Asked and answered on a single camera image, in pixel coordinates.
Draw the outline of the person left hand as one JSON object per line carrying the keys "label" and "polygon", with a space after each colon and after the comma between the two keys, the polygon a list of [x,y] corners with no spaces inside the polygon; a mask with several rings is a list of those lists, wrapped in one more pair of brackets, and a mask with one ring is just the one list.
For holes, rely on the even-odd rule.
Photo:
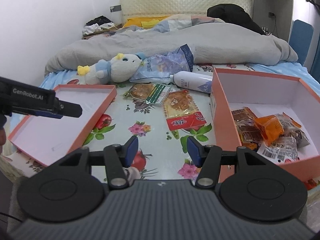
{"label": "person left hand", "polygon": [[3,151],[3,146],[5,145],[7,140],[6,132],[4,128],[0,129],[0,153]]}

